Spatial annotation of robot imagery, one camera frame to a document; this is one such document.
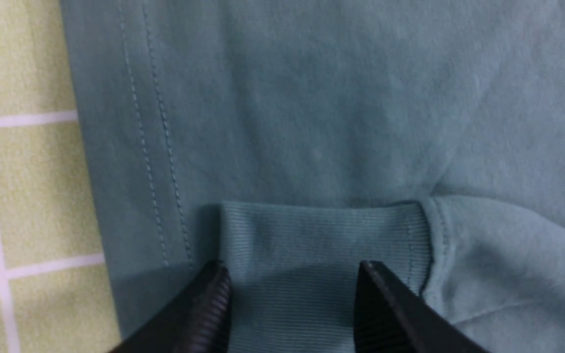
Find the tiled floor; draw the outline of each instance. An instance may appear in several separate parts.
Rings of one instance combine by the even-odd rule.
[[[0,353],[119,340],[58,0],[0,1]]]

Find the stitching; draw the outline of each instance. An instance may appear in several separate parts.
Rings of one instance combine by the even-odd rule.
[[[442,241],[442,246],[444,247],[442,249],[442,265],[446,266],[446,257],[448,255],[448,237],[446,236],[448,228],[446,227],[446,217],[444,217],[444,211],[439,206],[437,199],[433,198],[432,201],[435,204],[435,208],[437,209],[437,214],[439,215],[439,223],[441,224],[441,230],[442,230],[441,231],[441,241]],[[445,275],[444,271],[445,270],[442,267],[442,269],[441,269],[442,275]],[[439,299],[440,299],[439,295],[440,295],[440,291],[435,292],[435,303],[436,304],[439,304]]]
[[[409,246],[409,273],[407,274],[407,287],[411,288],[411,276],[413,274],[413,245],[411,244],[411,229],[410,229],[410,217],[407,216],[406,219],[407,226],[407,243]]]
[[[151,32],[150,32],[150,26],[149,26],[149,22],[148,22],[148,12],[146,10],[145,4],[146,4],[146,2],[144,1],[143,2],[143,20],[145,22],[145,31],[146,31],[147,42],[148,42],[148,54],[150,54],[150,65],[151,65],[151,70],[152,70],[152,78],[154,80],[154,90],[155,90],[155,94],[156,94],[156,99],[158,101],[158,109],[160,110],[161,118],[163,119],[163,130],[164,130],[164,135],[165,135],[165,145],[167,147],[167,155],[168,155],[168,158],[169,158],[169,164],[170,164],[170,170],[171,170],[171,181],[173,183],[173,188],[175,190],[176,204],[178,206],[178,212],[180,214],[180,225],[182,227],[182,239],[184,240],[184,250],[186,251],[186,257],[188,258],[188,261],[189,261],[189,268],[190,268],[191,272],[193,272],[193,255],[191,255],[191,245],[189,243],[188,232],[186,230],[186,221],[184,220],[184,210],[182,209],[182,202],[181,202],[181,199],[180,199],[178,181],[176,179],[176,168],[173,164],[173,150],[171,149],[171,136],[170,136],[169,128],[168,128],[169,124],[168,124],[167,114],[166,114],[166,111],[164,109],[163,96],[161,95],[161,91],[160,91],[159,84],[158,84],[158,75],[157,75],[157,72],[156,72],[155,56],[154,56],[154,50],[152,49]]]
[[[141,139],[141,147],[143,148],[143,156],[145,158],[145,168],[148,172],[148,182],[150,183],[150,193],[152,197],[152,206],[154,208],[154,215],[156,221],[156,232],[158,234],[161,250],[163,253],[163,264],[169,266],[169,261],[167,259],[167,248],[164,243],[163,236],[163,226],[161,225],[161,216],[158,210],[158,203],[156,201],[156,192],[154,188],[154,178],[152,177],[152,168],[150,165],[150,155],[148,154],[148,147],[145,141],[145,131],[143,129],[143,119],[141,119],[141,109],[139,107],[139,98],[136,93],[136,87],[134,82],[134,76],[132,75],[132,67],[130,66],[130,53],[128,52],[128,46],[126,45],[126,20],[123,14],[123,6],[121,0],[118,0],[119,5],[119,27],[121,28],[121,42],[123,43],[124,58],[126,60],[126,67],[128,68],[128,76],[130,78],[130,89],[132,90],[132,102],[134,103],[134,109],[136,111],[136,122],[139,129],[139,138]]]

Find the teal fabric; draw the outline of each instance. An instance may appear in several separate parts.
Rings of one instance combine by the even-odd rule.
[[[124,336],[222,257],[234,347],[346,352],[371,256],[493,352],[565,352],[565,0],[61,7]]]
[[[428,274],[428,224],[417,203],[357,210],[227,203],[222,210],[231,352],[354,352],[359,259],[383,259],[415,293]]]

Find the double stitching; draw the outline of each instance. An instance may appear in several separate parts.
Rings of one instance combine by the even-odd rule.
[[[163,226],[161,225],[161,216],[158,210],[158,203],[156,201],[156,192],[154,188],[154,178],[152,177],[152,168],[150,165],[150,154],[148,153],[148,144],[145,141],[145,130],[143,129],[143,120],[141,119],[141,109],[139,107],[139,98],[136,93],[134,76],[132,75],[132,67],[130,66],[130,53],[128,52],[128,45],[126,44],[126,25],[123,14],[123,6],[121,0],[118,0],[119,5],[119,27],[121,28],[121,42],[123,43],[124,58],[126,60],[126,67],[128,68],[128,77],[130,78],[130,89],[132,90],[132,102],[134,110],[136,111],[136,122],[139,129],[139,138],[141,139],[141,148],[143,149],[143,156],[145,158],[145,168],[148,172],[148,182],[150,183],[150,194],[152,198],[152,207],[154,208],[154,216],[156,222],[156,232],[158,234],[159,243],[163,253],[163,264],[169,266],[167,259],[167,248],[164,243]]]

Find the ribbed knit fabric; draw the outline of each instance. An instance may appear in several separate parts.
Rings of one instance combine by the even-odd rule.
[[[221,259],[233,281],[231,353],[352,353],[359,262],[419,293],[430,266],[417,203],[335,209],[227,203]]]

